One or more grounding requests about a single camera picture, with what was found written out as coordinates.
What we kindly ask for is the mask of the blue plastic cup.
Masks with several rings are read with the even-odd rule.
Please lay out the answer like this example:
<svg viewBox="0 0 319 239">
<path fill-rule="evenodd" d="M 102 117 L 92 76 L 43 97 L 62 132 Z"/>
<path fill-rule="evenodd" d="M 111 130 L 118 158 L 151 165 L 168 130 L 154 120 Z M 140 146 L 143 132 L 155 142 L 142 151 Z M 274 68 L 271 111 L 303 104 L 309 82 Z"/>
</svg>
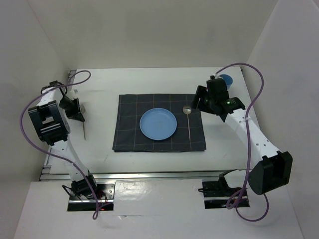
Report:
<svg viewBox="0 0 319 239">
<path fill-rule="evenodd" d="M 233 84 L 233 78 L 227 74 L 221 74 L 220 77 L 224 80 L 227 90 L 229 90 Z"/>
</svg>

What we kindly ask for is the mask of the aluminium table rail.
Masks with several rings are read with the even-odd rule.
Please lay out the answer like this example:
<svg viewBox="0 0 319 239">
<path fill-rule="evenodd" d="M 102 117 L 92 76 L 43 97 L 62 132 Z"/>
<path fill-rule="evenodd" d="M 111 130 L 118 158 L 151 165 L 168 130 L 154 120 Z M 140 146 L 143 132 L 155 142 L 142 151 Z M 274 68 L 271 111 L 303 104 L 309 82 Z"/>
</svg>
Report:
<svg viewBox="0 0 319 239">
<path fill-rule="evenodd" d="M 67 82 L 66 82 L 67 84 L 71 84 L 71 83 L 74 82 L 74 77 L 72 77 L 72 75 L 74 75 L 76 72 L 77 72 L 77 70 L 69 71 L 68 79 L 67 79 Z M 51 146 L 49 147 L 48 152 L 51 153 L 51 154 L 56 154 L 56 152 L 54 151 L 54 149 L 52 149 Z M 54 157 L 52 157 L 52 155 L 46 155 L 41 175 L 54 174 L 53 171 L 52 171 L 52 165 L 54 163 L 54 160 L 55 159 L 54 159 Z"/>
<path fill-rule="evenodd" d="M 137 173 L 97 173 L 93 174 L 96 181 L 116 180 L 166 180 L 166 179 L 202 179 L 206 181 L 218 180 L 225 170 L 218 171 L 179 171 L 179 172 L 137 172 Z"/>
</svg>

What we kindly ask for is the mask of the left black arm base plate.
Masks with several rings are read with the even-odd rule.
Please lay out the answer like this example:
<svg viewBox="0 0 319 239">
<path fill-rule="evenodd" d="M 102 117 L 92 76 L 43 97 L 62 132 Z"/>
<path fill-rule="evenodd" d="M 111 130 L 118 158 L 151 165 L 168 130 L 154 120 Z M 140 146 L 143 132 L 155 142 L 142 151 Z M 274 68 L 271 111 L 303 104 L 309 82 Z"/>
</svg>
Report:
<svg viewBox="0 0 319 239">
<path fill-rule="evenodd" d="M 97 184 L 97 199 L 99 211 L 112 211 L 114 209 L 115 182 L 106 182 Z M 76 196 L 69 190 L 68 212 L 87 212 L 95 211 L 96 202 L 92 195 L 85 197 L 84 195 Z"/>
</svg>

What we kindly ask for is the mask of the silver metal fork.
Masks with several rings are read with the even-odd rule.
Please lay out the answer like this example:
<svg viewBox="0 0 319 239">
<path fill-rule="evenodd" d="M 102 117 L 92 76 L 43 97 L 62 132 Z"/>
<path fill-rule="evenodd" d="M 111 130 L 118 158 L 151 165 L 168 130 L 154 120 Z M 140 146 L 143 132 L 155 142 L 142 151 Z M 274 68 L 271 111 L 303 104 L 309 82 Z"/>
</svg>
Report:
<svg viewBox="0 0 319 239">
<path fill-rule="evenodd" d="M 83 104 L 80 105 L 80 109 L 81 109 L 82 116 L 84 117 L 86 110 Z M 86 140 L 85 120 L 82 122 L 82 128 L 83 128 L 84 140 Z"/>
</svg>

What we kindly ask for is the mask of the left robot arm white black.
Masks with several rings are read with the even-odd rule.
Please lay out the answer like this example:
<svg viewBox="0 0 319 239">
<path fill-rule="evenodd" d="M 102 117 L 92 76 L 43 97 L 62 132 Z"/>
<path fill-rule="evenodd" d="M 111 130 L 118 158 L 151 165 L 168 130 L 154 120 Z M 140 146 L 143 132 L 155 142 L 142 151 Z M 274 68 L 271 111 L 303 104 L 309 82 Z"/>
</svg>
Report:
<svg viewBox="0 0 319 239">
<path fill-rule="evenodd" d="M 50 145 L 57 156 L 66 158 L 64 165 L 71 179 L 71 188 L 66 191 L 78 198 L 93 199 L 99 193 L 99 186 L 71 144 L 67 121 L 74 119 L 83 123 L 85 119 L 79 100 L 67 97 L 64 87 L 58 81 L 43 87 L 39 103 L 28 109 L 28 115 L 39 139 Z"/>
</svg>

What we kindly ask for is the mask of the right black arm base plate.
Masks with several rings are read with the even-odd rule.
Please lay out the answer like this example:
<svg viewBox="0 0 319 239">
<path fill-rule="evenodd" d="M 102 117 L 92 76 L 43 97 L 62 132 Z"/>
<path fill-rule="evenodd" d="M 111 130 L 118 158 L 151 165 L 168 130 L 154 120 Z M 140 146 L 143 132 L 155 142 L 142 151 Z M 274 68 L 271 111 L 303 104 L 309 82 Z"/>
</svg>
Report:
<svg viewBox="0 0 319 239">
<path fill-rule="evenodd" d="M 240 188 L 230 188 L 222 181 L 204 181 L 198 192 L 204 196 L 205 209 L 225 209 L 231 195 Z"/>
</svg>

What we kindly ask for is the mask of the aluminium left table rail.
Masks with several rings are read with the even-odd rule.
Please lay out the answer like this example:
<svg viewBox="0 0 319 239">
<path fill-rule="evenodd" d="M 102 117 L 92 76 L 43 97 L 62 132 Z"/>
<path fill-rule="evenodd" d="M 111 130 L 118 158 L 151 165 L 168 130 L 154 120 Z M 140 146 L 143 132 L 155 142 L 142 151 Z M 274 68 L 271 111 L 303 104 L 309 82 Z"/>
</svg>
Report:
<svg viewBox="0 0 319 239">
<path fill-rule="evenodd" d="M 66 82 L 67 84 L 71 84 L 71 83 L 74 82 L 74 77 L 72 77 L 72 75 L 74 75 L 76 72 L 77 72 L 77 70 L 69 71 L 68 79 L 67 79 L 67 82 Z M 54 151 L 54 149 L 52 149 L 51 146 L 49 147 L 48 152 L 51 153 L 51 154 L 56 154 L 56 152 Z M 54 157 L 52 157 L 52 155 L 46 155 L 41 175 L 54 174 L 53 171 L 52 171 L 52 165 L 54 163 L 54 160 L 55 159 L 54 159 Z"/>
</svg>

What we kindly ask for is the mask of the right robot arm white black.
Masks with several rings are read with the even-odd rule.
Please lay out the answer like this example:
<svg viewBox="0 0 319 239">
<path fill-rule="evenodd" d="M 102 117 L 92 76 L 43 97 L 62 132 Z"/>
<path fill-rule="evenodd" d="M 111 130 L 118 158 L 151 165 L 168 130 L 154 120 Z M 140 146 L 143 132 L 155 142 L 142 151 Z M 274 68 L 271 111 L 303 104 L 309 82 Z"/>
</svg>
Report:
<svg viewBox="0 0 319 239">
<path fill-rule="evenodd" d="M 292 156 L 288 152 L 281 152 L 265 137 L 239 98 L 229 97 L 223 79 L 211 79 L 206 82 L 206 86 L 198 86 L 192 108 L 219 116 L 251 152 L 249 171 L 234 170 L 226 173 L 217 184 L 219 193 L 229 195 L 243 185 L 246 177 L 248 187 L 257 195 L 288 184 Z"/>
</svg>

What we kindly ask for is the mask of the silver metal spoon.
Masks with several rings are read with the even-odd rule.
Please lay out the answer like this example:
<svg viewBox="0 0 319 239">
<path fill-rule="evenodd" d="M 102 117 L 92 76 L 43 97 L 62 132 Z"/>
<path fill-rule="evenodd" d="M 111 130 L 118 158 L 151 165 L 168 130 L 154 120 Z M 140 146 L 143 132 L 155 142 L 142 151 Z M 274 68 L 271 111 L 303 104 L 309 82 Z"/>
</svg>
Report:
<svg viewBox="0 0 319 239">
<path fill-rule="evenodd" d="M 190 106 L 184 106 L 182 110 L 183 110 L 183 113 L 187 116 L 188 136 L 189 136 L 189 141 L 191 141 L 189 115 L 192 112 L 192 108 Z"/>
</svg>

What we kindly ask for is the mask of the aluminium front table rail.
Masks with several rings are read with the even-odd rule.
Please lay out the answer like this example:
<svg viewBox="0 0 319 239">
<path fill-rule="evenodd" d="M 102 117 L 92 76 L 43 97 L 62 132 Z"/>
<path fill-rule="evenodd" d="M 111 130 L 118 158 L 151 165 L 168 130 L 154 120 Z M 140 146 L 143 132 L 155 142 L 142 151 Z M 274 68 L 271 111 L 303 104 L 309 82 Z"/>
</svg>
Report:
<svg viewBox="0 0 319 239">
<path fill-rule="evenodd" d="M 179 171 L 179 172 L 137 172 L 137 173 L 97 173 L 93 174 L 96 181 L 116 180 L 166 180 L 166 179 L 202 179 L 206 181 L 218 180 L 225 170 L 218 171 Z"/>
</svg>

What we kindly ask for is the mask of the blue plastic plate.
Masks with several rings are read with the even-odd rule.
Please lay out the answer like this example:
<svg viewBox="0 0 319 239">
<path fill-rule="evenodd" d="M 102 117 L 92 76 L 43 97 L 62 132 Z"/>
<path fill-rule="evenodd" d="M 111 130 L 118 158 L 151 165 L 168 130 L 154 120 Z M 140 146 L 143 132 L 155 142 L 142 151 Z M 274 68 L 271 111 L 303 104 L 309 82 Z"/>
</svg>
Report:
<svg viewBox="0 0 319 239">
<path fill-rule="evenodd" d="M 152 140 L 165 140 L 177 129 L 177 120 L 172 112 L 163 108 L 146 111 L 140 119 L 140 130 Z"/>
</svg>

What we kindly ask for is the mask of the dark grey checked cloth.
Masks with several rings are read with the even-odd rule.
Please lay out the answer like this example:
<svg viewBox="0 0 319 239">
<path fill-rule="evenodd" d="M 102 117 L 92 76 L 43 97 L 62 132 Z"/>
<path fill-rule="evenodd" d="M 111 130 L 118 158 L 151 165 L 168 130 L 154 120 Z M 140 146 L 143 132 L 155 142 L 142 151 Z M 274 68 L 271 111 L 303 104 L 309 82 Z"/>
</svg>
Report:
<svg viewBox="0 0 319 239">
<path fill-rule="evenodd" d="M 118 115 L 113 141 L 115 152 L 203 152 L 206 141 L 201 112 L 192 110 L 189 116 L 183 113 L 190 106 L 193 94 L 139 94 L 119 95 Z M 151 109 L 163 108 L 177 120 L 177 129 L 168 139 L 152 140 L 140 129 L 142 115 Z"/>
</svg>

